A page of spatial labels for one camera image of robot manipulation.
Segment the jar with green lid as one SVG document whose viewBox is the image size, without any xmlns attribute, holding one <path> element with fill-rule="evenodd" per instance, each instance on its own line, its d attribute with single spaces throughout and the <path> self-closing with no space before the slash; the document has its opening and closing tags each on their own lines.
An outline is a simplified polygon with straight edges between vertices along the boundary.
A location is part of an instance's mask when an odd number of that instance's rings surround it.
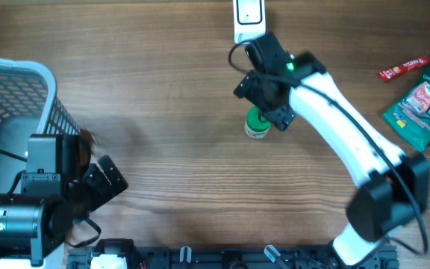
<svg viewBox="0 0 430 269">
<path fill-rule="evenodd" d="M 261 139 L 267 135 L 271 125 L 272 123 L 264 117 L 261 110 L 254 106 L 246 115 L 244 130 L 250 138 Z"/>
</svg>

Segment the red tissue pack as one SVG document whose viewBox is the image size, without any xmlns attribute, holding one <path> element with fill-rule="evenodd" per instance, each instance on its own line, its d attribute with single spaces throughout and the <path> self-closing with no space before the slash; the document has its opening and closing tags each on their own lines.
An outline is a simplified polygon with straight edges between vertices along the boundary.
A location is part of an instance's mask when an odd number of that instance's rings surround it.
<svg viewBox="0 0 430 269">
<path fill-rule="evenodd" d="M 417 112 L 423 114 L 430 107 L 430 84 L 423 82 L 416 86 L 406 98 L 406 102 Z"/>
</svg>

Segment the red coffee stick sachet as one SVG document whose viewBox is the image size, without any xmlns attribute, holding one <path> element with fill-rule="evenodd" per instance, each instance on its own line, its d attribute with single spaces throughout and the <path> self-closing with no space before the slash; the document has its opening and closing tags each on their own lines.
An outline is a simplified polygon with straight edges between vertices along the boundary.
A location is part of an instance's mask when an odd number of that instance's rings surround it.
<svg viewBox="0 0 430 269">
<path fill-rule="evenodd" d="M 419 56 L 411 61 L 404 62 L 394 67 L 390 67 L 378 73 L 378 77 L 382 81 L 390 81 L 407 72 L 427 66 L 429 59 L 426 56 Z"/>
</svg>

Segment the green gloves packet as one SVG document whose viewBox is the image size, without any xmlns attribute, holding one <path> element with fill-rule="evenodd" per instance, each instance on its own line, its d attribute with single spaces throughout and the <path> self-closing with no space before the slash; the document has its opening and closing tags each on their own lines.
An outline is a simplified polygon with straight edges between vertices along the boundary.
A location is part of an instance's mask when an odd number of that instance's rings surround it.
<svg viewBox="0 0 430 269">
<path fill-rule="evenodd" d="M 413 87 L 398 101 L 394 102 L 382 118 L 413 148 L 422 152 L 430 143 L 430 107 L 427 112 L 417 113 L 407 102 L 409 93 L 419 84 L 430 84 L 430 63 L 424 69 Z"/>
</svg>

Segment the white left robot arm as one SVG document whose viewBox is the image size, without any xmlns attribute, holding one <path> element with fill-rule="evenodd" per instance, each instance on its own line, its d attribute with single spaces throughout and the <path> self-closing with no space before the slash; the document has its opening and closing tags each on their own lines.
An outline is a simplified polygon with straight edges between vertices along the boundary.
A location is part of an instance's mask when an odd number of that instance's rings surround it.
<svg viewBox="0 0 430 269">
<path fill-rule="evenodd" d="M 107 155 L 81 163 L 90 144 L 76 134 L 33 134 L 26 168 L 0 194 L 0 268 L 60 268 L 67 232 L 128 188 Z"/>
</svg>

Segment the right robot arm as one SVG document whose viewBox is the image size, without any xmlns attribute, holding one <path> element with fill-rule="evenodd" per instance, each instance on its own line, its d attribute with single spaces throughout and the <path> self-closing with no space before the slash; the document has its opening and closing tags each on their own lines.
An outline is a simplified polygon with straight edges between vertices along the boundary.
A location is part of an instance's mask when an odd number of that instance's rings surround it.
<svg viewBox="0 0 430 269">
<path fill-rule="evenodd" d="M 235 96 L 249 100 L 277 129 L 297 116 L 310 123 L 349 171 L 357 190 L 346 207 L 345 229 L 331 242 L 331 256 L 342 268 L 372 258 L 394 233 L 416 222 L 429 252 L 423 212 L 429 201 L 430 163 L 407 156 L 372 127 L 340 92 L 325 66 L 310 52 L 292 55 L 273 33 L 235 43 L 251 69 Z"/>
</svg>

